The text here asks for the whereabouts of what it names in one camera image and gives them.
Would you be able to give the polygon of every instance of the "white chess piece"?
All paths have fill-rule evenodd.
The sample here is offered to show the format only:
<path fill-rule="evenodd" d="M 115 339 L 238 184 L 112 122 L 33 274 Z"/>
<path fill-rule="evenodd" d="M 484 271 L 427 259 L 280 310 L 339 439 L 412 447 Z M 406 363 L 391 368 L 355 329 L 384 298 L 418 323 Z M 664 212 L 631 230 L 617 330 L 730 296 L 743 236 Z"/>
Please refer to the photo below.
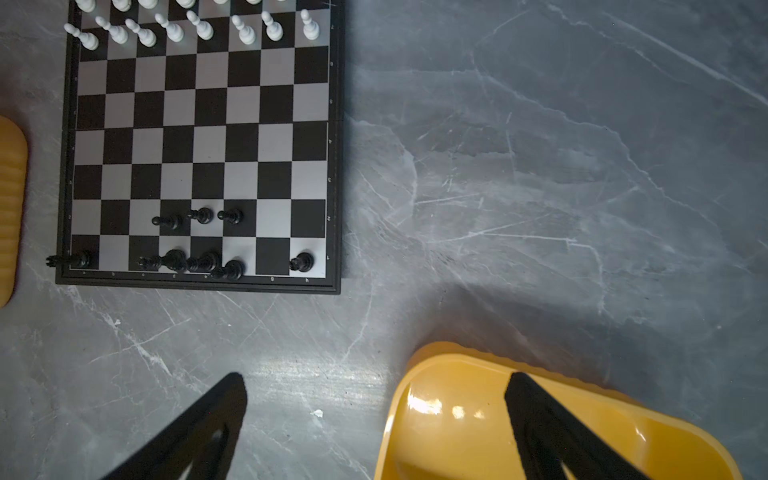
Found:
<path fill-rule="evenodd" d="M 121 12 L 131 10 L 131 0 L 112 0 L 112 5 Z"/>
<path fill-rule="evenodd" d="M 98 38 L 96 38 L 96 35 L 80 31 L 80 29 L 71 23 L 65 23 L 64 30 L 66 30 L 68 34 L 79 39 L 80 43 L 82 43 L 88 50 L 95 50 L 98 48 Z"/>
<path fill-rule="evenodd" d="M 149 28 L 140 27 L 138 23 L 130 18 L 125 19 L 125 26 L 139 36 L 139 41 L 143 46 L 154 47 L 154 44 L 157 43 L 157 36 Z"/>
<path fill-rule="evenodd" d="M 112 25 L 110 22 L 107 22 L 107 19 L 104 17 L 96 17 L 95 20 L 96 25 L 109 32 L 109 35 L 112 36 L 112 40 L 115 40 L 117 43 L 121 44 L 128 41 L 128 32 L 125 30 L 125 28 Z"/>
<path fill-rule="evenodd" d="M 195 12 L 187 10 L 187 18 L 190 22 L 192 22 L 192 25 L 197 28 L 198 37 L 202 38 L 203 40 L 210 40 L 211 37 L 214 36 L 214 28 L 210 26 L 210 23 L 204 20 L 200 20 L 200 17 L 198 17 Z"/>
<path fill-rule="evenodd" d="M 266 36 L 272 41 L 278 41 L 283 37 L 283 26 L 272 19 L 272 15 L 266 10 L 261 12 L 261 19 L 266 25 Z"/>
<path fill-rule="evenodd" d="M 159 23 L 161 27 L 165 28 L 165 31 L 168 34 L 168 40 L 178 43 L 184 39 L 184 29 L 178 24 L 169 22 L 167 18 L 159 13 L 154 14 L 154 20 Z"/>
<path fill-rule="evenodd" d="M 91 13 L 96 8 L 96 0 L 74 0 L 74 3 L 86 13 Z"/>
<path fill-rule="evenodd" d="M 304 22 L 304 36 L 309 40 L 316 40 L 320 36 L 320 25 L 312 20 L 306 8 L 301 11 L 301 21 Z"/>
<path fill-rule="evenodd" d="M 256 32 L 249 25 L 245 25 L 239 15 L 232 15 L 232 23 L 239 31 L 240 40 L 245 45 L 250 45 L 256 41 Z"/>

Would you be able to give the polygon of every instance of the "black chess piece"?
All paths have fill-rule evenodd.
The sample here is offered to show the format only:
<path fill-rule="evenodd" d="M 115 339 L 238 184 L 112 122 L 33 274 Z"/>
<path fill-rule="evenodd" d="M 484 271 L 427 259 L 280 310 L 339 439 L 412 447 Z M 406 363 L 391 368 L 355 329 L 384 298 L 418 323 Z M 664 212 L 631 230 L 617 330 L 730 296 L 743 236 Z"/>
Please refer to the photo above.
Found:
<path fill-rule="evenodd" d="M 184 222 L 184 219 L 181 218 L 181 215 L 171 214 L 167 217 L 154 217 L 152 218 L 152 224 L 153 225 L 160 225 L 162 227 L 170 228 L 171 230 L 178 230 L 179 227 L 181 227 L 181 224 Z"/>
<path fill-rule="evenodd" d="M 214 219 L 214 211 L 207 207 L 203 207 L 199 210 L 190 210 L 190 213 L 187 214 L 187 218 L 197 220 L 202 224 L 210 223 L 210 221 Z"/>
<path fill-rule="evenodd" d="M 48 266 L 69 265 L 70 268 L 88 268 L 92 260 L 91 252 L 85 251 L 73 255 L 51 255 L 45 259 L 45 264 Z"/>
<path fill-rule="evenodd" d="M 166 266 L 174 272 L 181 273 L 187 269 L 187 256 L 181 250 L 168 250 L 163 257 L 160 255 L 139 257 L 138 263 L 144 270 Z"/>
<path fill-rule="evenodd" d="M 235 281 L 243 276 L 243 271 L 245 271 L 243 262 L 239 260 L 230 260 L 227 262 L 227 265 L 214 268 L 213 271 L 210 272 L 210 276 L 214 280 Z"/>
<path fill-rule="evenodd" d="M 309 272 L 312 269 L 312 265 L 315 264 L 315 259 L 311 253 L 302 252 L 299 253 L 296 258 L 290 261 L 290 269 L 300 272 Z"/>
<path fill-rule="evenodd" d="M 203 253 L 199 258 L 187 258 L 187 270 L 192 273 L 210 272 L 221 266 L 221 257 L 215 252 Z"/>
<path fill-rule="evenodd" d="M 224 220 L 232 225 L 237 225 L 243 220 L 243 212 L 237 208 L 230 208 L 229 210 L 220 211 L 217 217 L 219 217 L 219 220 Z"/>

